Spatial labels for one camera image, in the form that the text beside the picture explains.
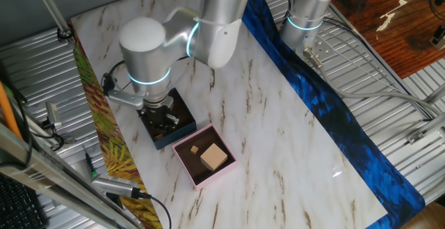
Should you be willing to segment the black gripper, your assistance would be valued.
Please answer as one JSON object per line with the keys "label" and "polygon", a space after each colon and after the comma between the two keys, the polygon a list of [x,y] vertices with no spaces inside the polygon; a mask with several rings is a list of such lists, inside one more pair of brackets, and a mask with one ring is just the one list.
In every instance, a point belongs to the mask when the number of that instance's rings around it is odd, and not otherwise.
{"label": "black gripper", "polygon": [[179,123],[178,117],[172,114],[172,105],[145,102],[138,115],[151,126],[152,136],[164,135],[165,130],[175,130]]}

